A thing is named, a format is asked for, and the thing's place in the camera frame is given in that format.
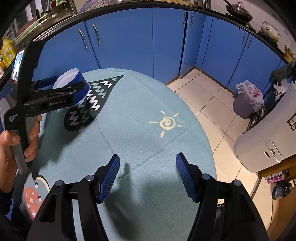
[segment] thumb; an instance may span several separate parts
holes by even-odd
[[[12,159],[11,146],[17,145],[20,142],[20,136],[13,131],[3,131],[0,134],[0,158]]]

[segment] finger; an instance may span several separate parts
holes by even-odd
[[[39,136],[37,136],[34,140],[31,141],[31,144],[24,151],[25,157],[31,156],[34,152],[36,152],[39,142]]]
[[[38,121],[42,121],[42,115],[38,115],[38,116],[37,116],[37,120],[38,120]]]
[[[35,126],[32,128],[32,130],[30,131],[30,141],[32,141],[34,138],[36,138],[38,136],[40,132],[40,122],[36,121]]]
[[[34,152],[32,155],[26,157],[26,162],[32,161],[36,157],[36,152]]]
[[[17,145],[20,142],[20,136],[13,131],[3,131],[0,134],[0,148],[5,149],[8,146]]]

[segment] screen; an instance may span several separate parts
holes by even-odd
[[[11,75],[11,81],[13,83],[17,83],[18,74],[20,70],[20,64],[22,62],[22,57],[24,55],[24,49],[17,53],[17,56],[15,57],[15,65],[13,66],[12,75]]]

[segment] ribbed blue pad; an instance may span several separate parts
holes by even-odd
[[[192,200],[195,202],[197,197],[195,192],[195,182],[180,154],[178,154],[176,157],[176,166],[182,179],[182,182],[184,184],[184,187],[186,189],[186,192],[188,194],[188,197],[192,198]]]
[[[101,202],[103,202],[109,196],[116,175],[119,171],[119,166],[120,159],[119,156],[116,156],[101,182],[100,194],[98,196],[98,199]]]

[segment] metal screw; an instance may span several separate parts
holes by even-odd
[[[240,180],[233,180],[233,183],[237,186],[240,186],[242,183],[240,182]]]
[[[87,181],[92,181],[94,179],[94,175],[88,175],[85,178]]]
[[[211,178],[211,176],[209,174],[203,174],[202,175],[203,180],[209,180],[210,178]]]
[[[55,183],[55,185],[56,185],[57,187],[61,186],[62,184],[63,184],[63,181],[62,181],[62,180],[58,180],[58,181],[56,181],[56,183]]]

